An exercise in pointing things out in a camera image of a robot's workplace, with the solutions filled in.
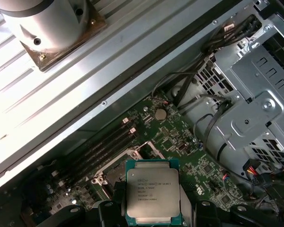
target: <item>black cable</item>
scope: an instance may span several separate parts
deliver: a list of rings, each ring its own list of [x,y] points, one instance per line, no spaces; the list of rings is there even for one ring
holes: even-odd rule
[[[221,101],[225,101],[226,98],[221,97],[221,96],[215,96],[215,95],[210,95],[210,94],[201,94],[200,97],[208,97],[208,98],[213,98],[216,100],[221,100]],[[198,100],[196,97],[192,98],[191,100],[189,100],[187,103],[181,105],[178,107],[178,110],[183,110],[186,107],[188,107],[189,105],[191,105],[192,103],[194,103],[196,100]]]
[[[223,186],[224,186],[224,188],[225,188],[225,192],[226,192],[230,197],[232,197],[233,199],[235,199],[235,200],[238,201],[238,202],[259,203],[259,202],[262,202],[262,201],[263,201],[263,198],[266,197],[266,195],[265,195],[264,197],[262,197],[262,198],[260,198],[260,199],[257,199],[257,200],[241,200],[241,199],[235,197],[234,195],[232,195],[232,194],[230,193],[229,189],[226,187],[225,180],[223,181]]]
[[[215,116],[217,116],[217,115],[214,115],[213,116],[213,118],[211,119],[211,122],[216,122],[219,118],[217,118],[217,117],[215,117]],[[206,114],[206,115],[204,115],[202,118],[200,118],[197,122],[200,122],[201,120],[203,120],[203,119],[205,119],[207,116],[209,116],[210,115],[210,113],[209,114]],[[224,164],[222,164],[222,163],[220,163],[220,162],[218,162],[217,161],[217,159],[212,155],[212,153],[209,151],[209,150],[207,150],[207,148],[206,148],[206,146],[204,146],[203,145],[203,151],[204,151],[204,153],[205,154],[207,154],[208,155],[208,157],[215,163],[215,164],[217,164],[220,168],[222,168],[222,169],[224,169],[226,172],[228,172],[230,175],[233,175],[233,176],[235,176],[235,177],[237,177],[237,178],[239,178],[239,179],[241,179],[242,181],[244,181],[244,182],[246,182],[246,183],[249,183],[249,184],[252,184],[252,182],[250,182],[249,180],[247,180],[247,179],[245,179],[244,177],[242,177],[241,175],[239,175],[239,174],[237,174],[236,172],[234,172],[234,171],[232,171],[231,169],[229,169],[229,168],[227,168]]]
[[[197,72],[200,70],[200,68],[202,67],[202,63],[204,62],[204,60],[206,59],[206,55],[201,55],[199,60],[193,65],[193,69],[195,71],[194,76],[197,74]],[[173,100],[173,103],[175,106],[178,106],[179,103],[181,102],[181,100],[183,99],[185,93],[187,92],[190,83],[193,81],[194,79],[193,77],[187,77],[184,84],[182,85],[181,89],[179,90],[179,92],[177,93],[176,97]]]
[[[171,72],[171,73],[168,73],[166,74],[163,78],[161,78],[158,83],[156,84],[156,86],[153,88],[153,90],[151,91],[151,97],[152,99],[154,100],[157,100],[157,101],[163,101],[165,102],[165,100],[161,100],[161,99],[156,99],[155,98],[155,92],[156,90],[158,89],[158,87],[160,85],[162,85],[162,83],[167,80],[169,77],[171,76],[175,76],[175,75],[195,75],[195,72]]]
[[[255,19],[254,15],[249,16],[247,19],[245,19],[241,24],[231,29],[231,31],[226,31],[221,34],[215,35],[208,43],[205,43],[201,47],[201,52],[203,53],[203,56],[200,58],[200,60],[195,65],[194,71],[198,72],[200,68],[202,67],[202,63],[206,59],[206,57],[210,56],[211,53],[214,52],[214,50],[221,48],[227,43],[233,42],[233,39],[240,37],[240,39],[247,36],[248,33],[243,33],[244,35],[240,35],[241,32],[243,32],[244,29]],[[187,77],[184,84],[182,85],[181,89],[179,90],[178,94],[176,95],[175,99],[173,100],[173,103],[175,106],[178,106],[181,100],[183,99],[184,95],[186,94],[191,81],[193,80],[193,77]]]
[[[206,150],[207,147],[207,141],[208,141],[208,137],[209,134],[213,128],[213,126],[216,124],[216,122],[218,121],[218,119],[222,116],[222,114],[230,107],[230,101],[226,100],[223,103],[221,103],[221,105],[219,106],[218,111],[215,113],[215,115],[213,116],[213,118],[210,120],[205,133],[204,133],[204,141],[203,141],[203,149]]]
[[[222,152],[223,152],[223,150],[226,146],[227,146],[227,143],[223,143],[223,145],[220,147],[218,154],[217,154],[217,161],[218,162],[220,161],[221,154],[222,154]]]
[[[194,134],[194,137],[199,140],[199,138],[197,137],[197,134],[196,134],[196,128],[197,128],[197,125],[199,122],[203,121],[206,117],[213,117],[213,115],[211,113],[208,113],[208,114],[205,114],[203,117],[201,117],[198,121],[195,122],[194,126],[193,126],[193,134]]]

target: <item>chip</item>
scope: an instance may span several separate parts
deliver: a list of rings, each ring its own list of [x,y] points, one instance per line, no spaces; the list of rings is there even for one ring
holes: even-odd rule
[[[213,168],[210,165],[206,165],[203,169],[207,174],[213,170]]]
[[[162,145],[164,146],[165,150],[169,150],[173,146],[172,142],[169,139],[163,142]]]
[[[227,204],[231,201],[228,195],[225,195],[221,200],[224,204]]]
[[[181,223],[179,173],[170,162],[126,163],[126,219],[130,226]]]

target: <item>metal bracket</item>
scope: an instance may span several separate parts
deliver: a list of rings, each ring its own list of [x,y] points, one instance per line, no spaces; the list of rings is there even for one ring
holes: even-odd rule
[[[267,91],[251,103],[241,101],[217,122],[216,128],[234,149],[242,148],[267,130],[266,124],[281,114],[282,108]]]

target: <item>ventilation holes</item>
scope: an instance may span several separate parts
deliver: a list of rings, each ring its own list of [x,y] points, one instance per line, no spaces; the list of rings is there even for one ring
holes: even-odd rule
[[[211,95],[224,96],[233,91],[233,87],[229,84],[226,78],[215,68],[213,63],[208,61],[206,65],[197,74],[198,83],[204,90]]]
[[[266,63],[267,63],[267,59],[266,58],[261,58],[260,60],[257,61],[257,64],[258,64],[259,67],[262,67]]]
[[[276,74],[276,70],[274,68],[270,69],[266,75],[268,75],[268,78],[271,78],[273,75]]]
[[[281,87],[284,86],[284,80],[283,79],[279,80],[275,85],[278,87],[278,89],[280,89]]]

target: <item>green circuit board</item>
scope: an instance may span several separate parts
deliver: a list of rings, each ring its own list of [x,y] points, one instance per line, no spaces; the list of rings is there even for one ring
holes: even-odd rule
[[[161,94],[159,98],[165,99],[166,97]],[[164,120],[156,119],[156,112],[159,109],[166,112]],[[197,199],[211,200],[223,210],[229,210],[232,205],[238,204],[225,192],[222,184],[223,174],[219,166],[207,157],[202,150],[202,145],[195,142],[191,126],[186,123],[173,104],[166,105],[148,96],[109,124],[103,132],[109,131],[124,118],[133,121],[137,130],[138,136],[132,142],[132,146],[139,146],[150,141],[156,150],[160,151],[163,156],[161,158],[177,158],[180,181],[183,187],[189,187],[188,190],[192,191]],[[148,145],[141,148],[141,155],[144,159],[160,158]],[[242,195],[231,181],[227,184],[232,195],[236,197]],[[100,187],[94,185],[94,190],[98,191],[102,199],[105,198]]]
[[[158,98],[166,99],[163,94]],[[48,204],[49,207],[54,208],[52,214],[61,207],[71,205],[74,200],[76,204],[89,210],[96,201],[110,199],[109,193],[105,190],[106,186],[110,186],[112,192],[116,181],[125,181],[126,160],[133,158],[128,154],[119,158],[120,154],[129,148],[138,147],[140,147],[139,155],[143,159],[178,159],[180,183],[192,203],[197,200],[211,200],[223,210],[229,210],[232,205],[240,203],[227,195],[222,183],[221,169],[203,152],[202,144],[196,142],[191,132],[191,126],[172,103],[164,104],[148,96],[112,121],[89,141],[91,143],[101,141],[104,135],[110,134],[116,126],[120,126],[125,118],[132,123],[131,127],[135,128],[136,137],[125,150],[118,150],[82,178],[82,184],[72,188],[67,196],[61,190],[53,194]],[[103,178],[108,181],[105,186],[92,183],[100,168],[105,168]],[[242,195],[230,180],[227,181],[227,186],[235,197]]]

